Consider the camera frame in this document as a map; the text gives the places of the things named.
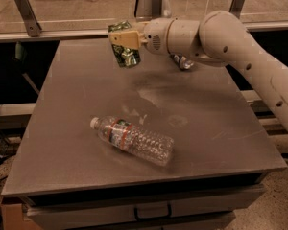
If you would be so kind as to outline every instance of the white bottle cap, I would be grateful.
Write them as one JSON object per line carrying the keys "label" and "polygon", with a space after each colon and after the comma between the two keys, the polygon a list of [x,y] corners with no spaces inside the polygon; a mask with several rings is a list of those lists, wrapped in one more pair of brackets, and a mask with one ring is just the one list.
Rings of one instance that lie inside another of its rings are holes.
{"label": "white bottle cap", "polygon": [[94,117],[91,121],[90,121],[90,127],[91,128],[95,128],[95,125],[97,123],[97,121],[99,120],[98,117]]}

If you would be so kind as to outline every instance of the white robotic arm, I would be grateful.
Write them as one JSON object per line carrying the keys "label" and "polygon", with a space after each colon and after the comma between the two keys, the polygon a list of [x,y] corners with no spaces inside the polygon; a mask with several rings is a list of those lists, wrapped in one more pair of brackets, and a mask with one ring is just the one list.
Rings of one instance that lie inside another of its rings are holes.
{"label": "white robotic arm", "polygon": [[118,32],[113,44],[154,54],[182,55],[208,65],[230,64],[249,82],[288,131],[288,67],[268,54],[245,26],[226,11],[214,11],[200,23],[159,18],[144,27],[144,34]]}

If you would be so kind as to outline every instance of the plastic bottle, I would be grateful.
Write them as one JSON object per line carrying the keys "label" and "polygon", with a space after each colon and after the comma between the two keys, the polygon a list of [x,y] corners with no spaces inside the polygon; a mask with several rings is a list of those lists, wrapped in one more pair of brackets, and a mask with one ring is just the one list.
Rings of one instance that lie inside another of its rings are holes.
{"label": "plastic bottle", "polygon": [[159,166],[165,166],[171,159],[174,146],[171,137],[112,116],[95,117],[90,126],[98,130],[98,136],[103,141]]}

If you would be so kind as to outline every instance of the desk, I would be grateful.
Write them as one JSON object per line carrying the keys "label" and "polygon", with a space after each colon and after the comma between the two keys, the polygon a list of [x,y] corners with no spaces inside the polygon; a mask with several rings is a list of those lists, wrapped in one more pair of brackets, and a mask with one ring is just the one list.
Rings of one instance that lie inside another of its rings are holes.
{"label": "desk", "polygon": [[[225,68],[182,72],[145,49],[141,58],[121,69],[108,39],[60,43],[2,193],[44,228],[148,227],[139,208],[150,226],[224,227],[264,192],[266,173],[286,168]],[[96,115],[173,137],[173,160],[161,168],[104,143],[89,127]]]}

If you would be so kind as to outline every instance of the black handle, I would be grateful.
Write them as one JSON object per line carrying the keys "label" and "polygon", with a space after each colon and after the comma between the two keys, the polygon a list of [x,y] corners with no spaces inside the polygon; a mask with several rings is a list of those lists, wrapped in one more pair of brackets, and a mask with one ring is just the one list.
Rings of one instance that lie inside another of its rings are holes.
{"label": "black handle", "polygon": [[167,204],[167,214],[164,215],[164,216],[161,216],[161,217],[153,217],[153,218],[141,218],[139,215],[138,215],[138,210],[137,208],[135,207],[134,208],[134,217],[137,221],[145,221],[145,220],[156,220],[156,219],[168,219],[172,216],[172,207],[170,204]]}

